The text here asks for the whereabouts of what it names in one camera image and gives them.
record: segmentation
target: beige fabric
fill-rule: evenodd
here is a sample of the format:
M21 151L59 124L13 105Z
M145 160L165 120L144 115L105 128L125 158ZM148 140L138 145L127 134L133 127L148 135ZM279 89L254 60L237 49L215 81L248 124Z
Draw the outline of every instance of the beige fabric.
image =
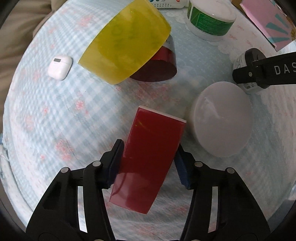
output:
M38 25L37 27L34 29L33 31L33 38L35 37L35 35L38 33L39 29L46 23L46 21L54 14L54 10L52 10Z
M52 11L37 25L33 32L33 38L45 22L66 2L67 0L51 0Z
M15 69L36 26L51 12L50 0L20 0L0 29L0 132L4 102Z
M67 0L51 0L52 10L57 11Z

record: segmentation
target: pink box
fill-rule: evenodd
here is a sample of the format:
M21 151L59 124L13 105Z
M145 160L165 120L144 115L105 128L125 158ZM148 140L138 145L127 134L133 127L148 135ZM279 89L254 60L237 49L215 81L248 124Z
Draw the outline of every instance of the pink box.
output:
M240 6L276 51L294 40L294 26L274 0L243 0Z

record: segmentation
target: table surface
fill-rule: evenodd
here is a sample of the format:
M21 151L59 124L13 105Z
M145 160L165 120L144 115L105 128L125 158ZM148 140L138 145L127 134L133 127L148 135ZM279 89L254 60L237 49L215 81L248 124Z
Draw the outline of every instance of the table surface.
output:
M15 72L5 103L0 176L24 224L62 167L83 168L100 159L116 139L126 141L138 106L184 118L207 86L233 82L232 63L244 51L256 47L267 57L278 54L232 5L237 19L218 43L201 40L187 29L186 9L166 9L161 12L172 26L177 75L159 83L127 79L109 85L79 66L78 60L115 5L113 0L68 0L38 32ZM292 43L282 53L294 50ZM58 54L74 60L64 81L46 73ZM267 219L290 198L296 178L295 93L295 86L272 86L249 96L254 127L247 146L237 155L214 157L187 132L181 142L196 160L211 168L235 168ZM180 184L174 165L147 215L109 203L110 192L105 190L104 196L116 238L179 239L192 192ZM81 229L85 230L81 189L79 197Z

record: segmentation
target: red block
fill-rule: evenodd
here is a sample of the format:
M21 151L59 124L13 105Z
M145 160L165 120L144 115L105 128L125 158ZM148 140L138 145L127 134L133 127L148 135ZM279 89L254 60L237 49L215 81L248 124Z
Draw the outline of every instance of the red block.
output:
M186 121L140 106L123 152L110 202L148 213L172 164Z

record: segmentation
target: white plastic lid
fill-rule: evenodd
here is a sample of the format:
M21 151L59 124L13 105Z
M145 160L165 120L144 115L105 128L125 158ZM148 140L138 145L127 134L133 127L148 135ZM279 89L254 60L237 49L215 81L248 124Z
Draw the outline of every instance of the white plastic lid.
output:
M240 152L251 137L251 102L237 85L217 82L196 99L188 122L207 152L216 157L229 157Z
M190 0L191 4L212 18L232 23L236 19L234 11L221 0Z

